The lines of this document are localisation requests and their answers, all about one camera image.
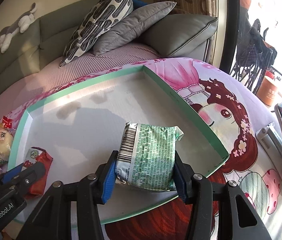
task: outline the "bed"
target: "bed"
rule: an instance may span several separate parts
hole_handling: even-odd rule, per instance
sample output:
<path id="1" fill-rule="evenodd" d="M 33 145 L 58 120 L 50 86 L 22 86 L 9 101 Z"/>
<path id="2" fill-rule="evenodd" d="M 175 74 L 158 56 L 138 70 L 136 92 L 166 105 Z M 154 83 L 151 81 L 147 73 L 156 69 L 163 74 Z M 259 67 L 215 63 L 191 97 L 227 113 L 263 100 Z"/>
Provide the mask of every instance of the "bed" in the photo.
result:
<path id="1" fill-rule="evenodd" d="M 211 26 L 210 19 L 170 15 L 156 23 L 160 29 L 173 30 L 171 36 L 174 38 L 169 41 L 164 40 L 162 34 L 150 39 L 153 36 L 150 28 L 147 35 L 132 43 L 102 56 L 88 52 L 59 68 L 64 46 L 85 13 L 68 17 L 62 25 L 55 23 L 66 12 L 74 11 L 73 8 L 91 7 L 96 1 L 83 0 L 41 17 L 26 33 L 15 37 L 5 54 L 0 53 L 0 119 L 7 115 L 16 128 L 23 111 L 50 94 L 88 78 L 145 65 L 177 91 L 206 123 L 214 122 L 211 128 L 230 153 L 230 159 L 210 179 L 221 183 L 230 179 L 237 181 L 271 237 L 282 239 L 282 182 L 255 139 L 255 132 L 261 127 L 270 122 L 278 124 L 242 84 L 206 63 L 210 38 L 216 29 L 204 32 Z M 194 22 L 198 23 L 197 28 L 193 27 Z M 188 28 L 184 25 L 180 28 L 178 23 L 187 23 Z M 174 87 L 175 79 L 181 80 L 183 85 Z M 105 238 L 183 239 L 190 209 L 175 199 L 147 213 L 103 226 Z M 213 212 L 211 239 L 216 239 L 216 206 Z M 10 228 L 15 236 L 16 227 Z"/>

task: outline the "screw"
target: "screw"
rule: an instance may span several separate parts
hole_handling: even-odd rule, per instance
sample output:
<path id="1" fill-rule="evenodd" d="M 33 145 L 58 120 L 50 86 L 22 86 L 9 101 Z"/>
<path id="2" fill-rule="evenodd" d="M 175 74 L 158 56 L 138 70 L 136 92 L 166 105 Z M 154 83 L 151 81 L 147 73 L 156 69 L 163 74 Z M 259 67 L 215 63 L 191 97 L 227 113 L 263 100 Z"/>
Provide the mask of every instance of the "screw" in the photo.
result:
<path id="1" fill-rule="evenodd" d="M 231 186 L 231 187 L 236 187 L 237 186 L 237 183 L 235 180 L 229 180 L 228 181 L 228 184 Z"/>
<path id="2" fill-rule="evenodd" d="M 89 179 L 89 180 L 94 180 L 94 179 L 96 179 L 96 178 L 97 178 L 97 175 L 94 174 L 94 173 L 91 173 L 91 174 L 88 175 L 88 179 Z"/>
<path id="3" fill-rule="evenodd" d="M 59 180 L 55 181 L 55 182 L 52 184 L 53 187 L 60 187 L 61 185 L 62 185 L 62 182 L 59 181 Z"/>
<path id="4" fill-rule="evenodd" d="M 197 180 L 201 180 L 203 177 L 202 177 L 201 174 L 196 173 L 196 174 L 193 175 L 193 178 L 194 178 L 194 179 L 197 179 Z"/>

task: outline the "barcode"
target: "barcode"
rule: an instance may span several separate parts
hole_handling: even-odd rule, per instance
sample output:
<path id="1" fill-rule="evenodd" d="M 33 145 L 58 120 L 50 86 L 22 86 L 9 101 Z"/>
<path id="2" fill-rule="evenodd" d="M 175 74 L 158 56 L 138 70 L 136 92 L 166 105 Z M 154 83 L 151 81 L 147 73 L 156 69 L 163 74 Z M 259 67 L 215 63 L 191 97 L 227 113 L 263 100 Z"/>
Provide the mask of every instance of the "barcode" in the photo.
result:
<path id="1" fill-rule="evenodd" d="M 125 130 L 117 158 L 118 161 L 122 161 L 126 163 L 131 162 L 136 133 L 137 130 L 134 128 L 128 127 Z"/>

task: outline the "plush dog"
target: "plush dog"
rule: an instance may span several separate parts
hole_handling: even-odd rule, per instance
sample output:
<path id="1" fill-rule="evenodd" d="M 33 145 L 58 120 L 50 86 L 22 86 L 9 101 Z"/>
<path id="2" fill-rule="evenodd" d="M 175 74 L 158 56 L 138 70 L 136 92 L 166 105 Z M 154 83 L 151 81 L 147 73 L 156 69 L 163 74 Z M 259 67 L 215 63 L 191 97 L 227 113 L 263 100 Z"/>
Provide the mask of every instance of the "plush dog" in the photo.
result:
<path id="1" fill-rule="evenodd" d="M 0 31 L 0 48 L 1 53 L 7 51 L 10 46 L 12 37 L 19 31 L 24 33 L 31 23 L 34 22 L 33 13 L 37 10 L 35 3 L 31 5 L 31 9 L 23 13 L 11 26 L 4 27 Z"/>

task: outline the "pink blanket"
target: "pink blanket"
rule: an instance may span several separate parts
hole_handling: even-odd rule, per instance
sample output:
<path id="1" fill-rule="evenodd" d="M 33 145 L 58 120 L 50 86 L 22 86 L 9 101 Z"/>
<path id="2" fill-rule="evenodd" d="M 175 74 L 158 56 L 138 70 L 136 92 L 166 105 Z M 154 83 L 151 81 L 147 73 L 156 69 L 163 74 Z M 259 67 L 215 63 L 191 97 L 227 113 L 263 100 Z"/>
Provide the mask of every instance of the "pink blanket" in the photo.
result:
<path id="1" fill-rule="evenodd" d="M 134 42 L 99 56 L 87 52 L 62 68 L 59 67 L 61 58 L 57 58 L 39 73 L 17 81 L 0 95 L 0 118 L 30 99 L 79 77 L 119 65 L 155 58 L 159 58 L 159 55 L 151 47 Z"/>
<path id="2" fill-rule="evenodd" d="M 209 177 L 225 183 L 232 179 L 262 218 L 272 239 L 282 239 L 282 182 L 255 132 L 276 118 L 261 101 L 231 76 L 190 58 L 155 59 L 103 70 L 78 78 L 36 96 L 8 114 L 17 127 L 27 107 L 84 80 L 136 65 L 145 65 L 160 76 L 198 112 L 230 154 L 229 160 Z M 213 207 L 216 239 L 218 207 Z M 105 225 L 109 239 L 183 239 L 190 209 L 178 199 L 157 209 Z"/>

